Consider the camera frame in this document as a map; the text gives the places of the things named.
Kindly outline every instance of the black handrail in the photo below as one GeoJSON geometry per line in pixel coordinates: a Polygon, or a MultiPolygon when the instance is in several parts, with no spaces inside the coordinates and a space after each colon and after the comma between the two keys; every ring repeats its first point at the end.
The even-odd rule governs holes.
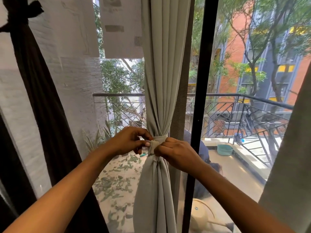
{"type": "MultiPolygon", "coordinates": [[[[117,96],[123,96],[123,97],[130,97],[130,96],[145,96],[144,93],[93,93],[93,97],[117,97],[117,96]]],[[[190,93],[187,94],[187,96],[195,96],[194,93],[190,93]]],[[[237,96],[237,97],[244,97],[244,98],[249,98],[249,99],[253,99],[256,101],[260,101],[260,102],[264,102],[267,103],[269,105],[275,105],[284,109],[289,109],[289,110],[293,110],[294,106],[293,105],[289,105],[286,103],[282,103],[282,102],[277,102],[277,101],[272,101],[272,100],[268,100],[268,99],[264,99],[264,98],[260,98],[260,97],[255,97],[255,96],[251,96],[251,95],[245,95],[245,94],[240,94],[240,93],[207,93],[206,96],[237,96]]]]}

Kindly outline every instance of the metal railing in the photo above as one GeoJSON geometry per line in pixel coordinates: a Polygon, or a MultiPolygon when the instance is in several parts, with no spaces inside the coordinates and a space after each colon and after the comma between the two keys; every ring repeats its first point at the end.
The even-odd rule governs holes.
{"type": "MultiPolygon", "coordinates": [[[[104,103],[111,133],[132,125],[146,127],[145,95],[94,93],[104,103]]],[[[185,129],[192,130],[195,94],[188,94],[185,129]]],[[[243,94],[206,94],[202,138],[237,143],[272,167],[293,109],[292,105],[243,94]]]]}

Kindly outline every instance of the person's right arm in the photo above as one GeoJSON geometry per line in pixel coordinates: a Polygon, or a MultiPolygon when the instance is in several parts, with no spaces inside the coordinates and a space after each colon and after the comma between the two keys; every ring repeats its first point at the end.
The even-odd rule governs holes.
{"type": "Polygon", "coordinates": [[[294,233],[206,164],[189,143],[169,137],[155,149],[155,154],[199,180],[242,233],[294,233]]]}

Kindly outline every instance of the teal object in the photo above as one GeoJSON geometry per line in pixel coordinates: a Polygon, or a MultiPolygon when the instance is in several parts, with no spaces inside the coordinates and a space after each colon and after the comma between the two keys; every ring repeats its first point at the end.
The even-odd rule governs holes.
{"type": "Polygon", "coordinates": [[[232,147],[230,145],[220,144],[217,145],[217,153],[223,156],[230,156],[232,154],[232,147]]]}

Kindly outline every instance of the white wall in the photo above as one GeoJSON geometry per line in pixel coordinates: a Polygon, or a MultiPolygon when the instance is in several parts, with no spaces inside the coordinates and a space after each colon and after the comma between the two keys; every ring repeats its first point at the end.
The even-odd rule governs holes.
{"type": "MultiPolygon", "coordinates": [[[[92,97],[102,91],[92,0],[39,0],[44,13],[29,26],[47,62],[81,157],[87,149],[81,130],[94,134],[92,97]]],[[[0,3],[0,24],[6,23],[0,3]]],[[[0,33],[0,107],[37,196],[50,187],[39,131],[18,71],[8,33],[0,33]]]]}

